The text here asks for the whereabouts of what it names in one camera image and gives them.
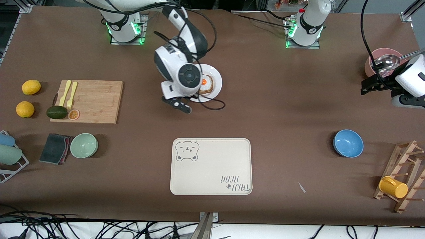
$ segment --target white plate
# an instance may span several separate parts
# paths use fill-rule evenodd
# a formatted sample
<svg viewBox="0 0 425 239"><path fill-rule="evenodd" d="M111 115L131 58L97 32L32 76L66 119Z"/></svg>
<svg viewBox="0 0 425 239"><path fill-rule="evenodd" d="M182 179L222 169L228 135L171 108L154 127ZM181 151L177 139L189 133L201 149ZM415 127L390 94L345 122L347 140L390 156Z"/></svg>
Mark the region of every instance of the white plate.
<svg viewBox="0 0 425 239"><path fill-rule="evenodd" d="M250 194L251 143L245 138L176 139L170 190L174 195Z"/></svg>
<svg viewBox="0 0 425 239"><path fill-rule="evenodd" d="M214 81L214 89L212 89L212 92L209 94L204 94L204 95L208 98L214 99L220 93L221 86L223 85L223 80L221 78L220 72L217 71L216 68L210 65L201 64L201 67L202 67L202 73L204 75L211 76L212 80ZM199 99L201 100L201 102L207 102L210 100L202 96L199 96ZM190 100L194 102L199 102L198 99L193 97Z"/></svg>

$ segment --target black cable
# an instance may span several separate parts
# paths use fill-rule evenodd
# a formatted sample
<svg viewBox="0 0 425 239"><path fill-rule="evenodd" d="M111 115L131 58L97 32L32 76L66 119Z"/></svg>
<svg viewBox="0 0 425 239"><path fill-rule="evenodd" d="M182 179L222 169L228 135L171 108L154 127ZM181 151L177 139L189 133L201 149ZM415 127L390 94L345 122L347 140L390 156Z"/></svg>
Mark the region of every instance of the black cable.
<svg viewBox="0 0 425 239"><path fill-rule="evenodd" d="M65 219L65 223L67 224L67 226L68 226L68 227L69 227L69 229L71 230L72 234L74 234L74 236L75 236L77 239L80 239L80 238L77 236L77 234L74 232L74 230L72 229L72 227L69 225L68 221L66 220L66 216L65 216L64 214L63 214L62 216L63 216L63 218Z"/></svg>
<svg viewBox="0 0 425 239"><path fill-rule="evenodd" d="M49 216L49 217L51 217L51 218L53 218L55 221L56 221L56 223L57 223L57 225L56 225L56 227L57 227L57 229L58 229L58 231L62 234L62 236L64 236L64 238L66 239L66 237L65 237L65 234L64 234L64 232L63 232L63 229L62 229L62 226L60 225L60 222L59 222L59 218L56 216L56 215L53 215L53 214L50 214L50 213L41 213L41 212L37 212L37 211L13 211L13 212L9 212L9 213L5 213L5 214L3 214L2 216L9 216L9 215L13 215L13 214L17 214L17 213L19 213L19 214L21 214L21 215L23 215L23 216L26 216L25 214L39 214L39 215L44 215L44 216ZM75 232L73 231L73 229L70 227L70 229L71 229L71 231L73 232L73 234L76 236L76 238L77 239L80 239L76 234L75 234Z"/></svg>
<svg viewBox="0 0 425 239"><path fill-rule="evenodd" d="M281 24L277 24L277 23L271 23L271 22L260 20L260 19L252 18L252 17L242 16L242 15L236 15L236 16L248 18L248 19L258 21L258 22L262 22L262 23L268 23L268 24L275 25L275 26L281 26L281 27L284 27L284 28L291 28L290 26L285 26L285 25L281 25Z"/></svg>
<svg viewBox="0 0 425 239"><path fill-rule="evenodd" d="M350 231L349 231L349 228L352 228L352 229L353 229L354 237L351 235L351 233L350 233ZM348 236L349 236L351 239L357 239L357 232L356 232L356 229L354 229L354 227L353 227L353 226L351 226L351 225L347 225L347 226L346 226L346 231L347 231Z"/></svg>
<svg viewBox="0 0 425 239"><path fill-rule="evenodd" d="M164 34L162 34L161 32L157 32L157 31L153 31L153 33L155 35L157 35L158 37L160 37L161 39L163 39L165 42L170 43L170 38L166 37Z"/></svg>
<svg viewBox="0 0 425 239"><path fill-rule="evenodd" d="M111 2L110 0L105 0L109 5L111 5L111 7L113 7L115 9L115 11L120 11L118 10Z"/></svg>
<svg viewBox="0 0 425 239"><path fill-rule="evenodd" d="M95 239L101 239L103 235L105 235L110 229L112 229L114 226L111 226L110 228L108 228L107 230L103 231L104 229L102 229L102 231L100 231L97 236L95 237Z"/></svg>
<svg viewBox="0 0 425 239"><path fill-rule="evenodd" d="M136 236L135 236L135 237L133 237L133 239L138 239L138 238L140 238L143 234L145 234L147 231L149 231L149 228L150 228L152 225L154 225L155 223L158 223L158 222L152 222L151 224L149 224L149 222L147 222L147 223L146 223L145 228L144 228L143 230L139 231L139 232L136 234Z"/></svg>
<svg viewBox="0 0 425 239"><path fill-rule="evenodd" d="M219 107L219 108L211 108L211 107L208 107L208 106L206 106L206 105L205 105L205 104L201 101L201 99L199 98L199 96L202 96L202 97L207 98L207 99L212 100L212 101L220 102L220 103L222 103L222 104L223 104L223 106L221 106L221 107ZM218 99L209 98L209 97L207 97L207 96L204 96L204 95L200 94L200 93L199 93L199 91L198 91L198 101L199 101L199 103L200 103L202 106L204 106L205 108L207 108L207 109L209 109L209 110L212 110L212 111L219 111L219 110L222 110L222 109L224 109L224 108L226 107L226 103L225 103L224 101L222 101L222 100L218 100Z"/></svg>
<svg viewBox="0 0 425 239"><path fill-rule="evenodd" d="M325 226L325 225L321 225L321 226L319 227L319 229L316 231L315 235L314 235L314 236L312 236L312 237L310 237L310 239L315 239L315 238L317 237L317 235L319 234L320 230L322 230L322 228L323 228L324 226Z"/></svg>
<svg viewBox="0 0 425 239"><path fill-rule="evenodd" d="M10 217L12 217L12 218L21 218L21 219L26 219L27 221L31 221L31 222L33 222L33 223L35 223L35 224L38 224L39 226L42 226L45 230L46 230L46 232L48 233L48 234L50 234L50 236L53 238L53 239L57 239L57 237L56 237L56 235L54 234L54 232L51 232L47 227L46 227L46 225L44 225L43 223L40 223L37 219L34 219L34 218L31 218L31 217L27 217L27 216L20 216L20 215L9 215L9 216L3 216L3 215L1 215L0 216L0 218L10 218ZM34 230L33 228L31 228L30 226L28 226L28 228L30 229L30 230L32 230L33 232L35 232L37 235L39 235L39 236L41 236L38 232L37 232L37 230Z"/></svg>
<svg viewBox="0 0 425 239"><path fill-rule="evenodd" d="M159 232L159 231L162 231L162 230L167 229L167 228L171 228L171 229L173 229L173 227L171 227L171 226L167 226L167 227L163 227L163 228L161 228L161 229L153 230L153 231L151 231L150 233Z"/></svg>
<svg viewBox="0 0 425 239"><path fill-rule="evenodd" d="M136 235L134 234L134 232L128 229L131 225L133 225L133 224L135 224L135 223L137 223L137 222L129 223L127 226L123 227L121 230L116 231L116 232L113 234L113 236L111 237L111 239L114 239L114 238L115 238L118 234L120 234L121 232L131 232L131 233L133 234L133 237L135 237Z"/></svg>
<svg viewBox="0 0 425 239"><path fill-rule="evenodd" d="M152 8L163 7L165 5L169 5L170 4L168 2L164 2L164 3L153 3L153 4L150 4L150 5L141 7L139 9L133 10L133 11L113 11L113 10L105 9L105 8L99 7L97 5L94 5L94 4L90 3L90 2L88 2L87 0L83 0L83 2L85 2L89 6L92 6L92 7L96 8L96 9L98 9L98 10L102 10L102 11L106 11L106 12L110 12L110 13L127 14L127 15L134 14L134 13L137 13L137 12L140 12L140 11L146 11L146 10L149 10L149 9L152 9Z"/></svg>
<svg viewBox="0 0 425 239"><path fill-rule="evenodd" d="M278 15L274 14L272 11L270 11L270 10L268 10L268 9L262 9L262 10L260 10L260 11L266 11L266 12L270 13L272 16L274 16L275 18L280 19L280 20L285 20L285 18L287 18L287 17L290 17L290 16L291 16L291 15L289 15L289 16L286 16L286 17L280 17L280 16L278 16Z"/></svg>
<svg viewBox="0 0 425 239"><path fill-rule="evenodd" d="M375 227L376 229L375 229L375 233L373 234L373 239L376 239L376 235L378 234L378 229L379 229L378 226L375 226Z"/></svg>
<svg viewBox="0 0 425 239"><path fill-rule="evenodd" d="M186 10L191 11L193 13L196 13L196 14L202 16L203 18L205 18L205 20L208 21L208 23L212 27L212 31L214 32L214 42L212 43L212 45L210 46L210 48L208 48L206 51L196 53L196 54L206 54L209 51L211 51L214 48L215 44L217 43L217 29L215 28L215 26L214 26L213 22L211 21L211 19L209 19L205 14L203 14L201 12L198 12L198 11L195 11L195 10L192 10L192 9L186 9Z"/></svg>
<svg viewBox="0 0 425 239"><path fill-rule="evenodd" d="M369 45L368 45L368 43L367 43L367 41L366 41L366 38L365 38L365 32L364 32L364 29L363 29L363 17L364 17L364 14L365 14L365 8L366 8L366 5L368 4L368 1L369 0L365 0L365 3L363 4L363 8L362 8L362 12L361 12L361 14L360 14L360 31L361 31L361 33L362 33L362 39L363 39L363 43L365 44L365 47L366 47L366 50L368 51L368 53L369 53L369 56L370 56L370 58L371 58L371 62L372 62L372 68L373 68L373 70L374 70L374 72L376 73L376 76L377 76L377 78L378 78L378 80L379 80L379 82L385 87L385 88L387 88L387 89L389 89L389 90L395 90L394 88L392 88L392 87L390 87L390 86L388 86L387 84L385 84L385 82L382 80L382 77L381 77L381 75L379 74L379 71L378 71L378 68L376 67L376 63L375 63L375 59L374 59L374 57L373 57L373 55L372 55L372 52L371 52L371 50L370 50L370 48L369 48Z"/></svg>
<svg viewBox="0 0 425 239"><path fill-rule="evenodd" d="M187 225L184 225L184 226L181 226L181 227L177 228L177 230L182 229L182 228L185 228L185 227L189 227L189 226L197 225L197 224L199 224L199 223L187 224ZM173 232L174 232L174 230L172 230L171 232L167 233L166 235L164 235L164 236L163 236L163 237L161 237L160 239L164 239L165 237L167 237L168 235L170 235L170 234L171 234L171 233L173 233Z"/></svg>
<svg viewBox="0 0 425 239"><path fill-rule="evenodd" d="M173 236L171 239L180 239L179 232L177 230L176 222L173 222Z"/></svg>

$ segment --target avocado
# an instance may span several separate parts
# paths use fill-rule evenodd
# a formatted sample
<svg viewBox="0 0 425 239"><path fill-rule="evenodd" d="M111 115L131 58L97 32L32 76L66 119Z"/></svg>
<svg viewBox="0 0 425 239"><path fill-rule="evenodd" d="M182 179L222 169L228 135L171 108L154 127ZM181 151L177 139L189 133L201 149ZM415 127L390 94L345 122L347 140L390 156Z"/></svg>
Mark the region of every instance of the avocado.
<svg viewBox="0 0 425 239"><path fill-rule="evenodd" d="M47 109L46 115L49 116L49 118L60 120L67 116L68 112L65 107L54 105Z"/></svg>

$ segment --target white paper scrap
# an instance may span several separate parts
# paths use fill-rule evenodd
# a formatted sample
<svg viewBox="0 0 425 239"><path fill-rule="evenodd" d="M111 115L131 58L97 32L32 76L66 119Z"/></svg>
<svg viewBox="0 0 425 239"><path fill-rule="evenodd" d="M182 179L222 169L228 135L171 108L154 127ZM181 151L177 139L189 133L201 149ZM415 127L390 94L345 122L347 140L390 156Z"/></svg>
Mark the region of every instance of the white paper scrap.
<svg viewBox="0 0 425 239"><path fill-rule="evenodd" d="M300 182L298 182L298 184L300 185L301 190L306 193L306 190L301 186Z"/></svg>

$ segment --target yellow plastic utensil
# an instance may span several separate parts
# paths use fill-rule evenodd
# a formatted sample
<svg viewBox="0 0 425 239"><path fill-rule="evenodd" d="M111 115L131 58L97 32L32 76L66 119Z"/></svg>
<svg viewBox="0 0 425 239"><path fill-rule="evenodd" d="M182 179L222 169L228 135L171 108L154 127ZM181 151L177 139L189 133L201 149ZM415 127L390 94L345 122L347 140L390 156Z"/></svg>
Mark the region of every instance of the yellow plastic utensil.
<svg viewBox="0 0 425 239"><path fill-rule="evenodd" d="M78 82L72 82L71 98L66 103L66 108L70 111L72 109L72 102L74 100L75 91L77 90Z"/></svg>
<svg viewBox="0 0 425 239"><path fill-rule="evenodd" d="M68 94L69 87L71 86L71 80L66 81L65 91L63 92L63 96L60 98L59 105L63 106L65 104L66 95Z"/></svg>

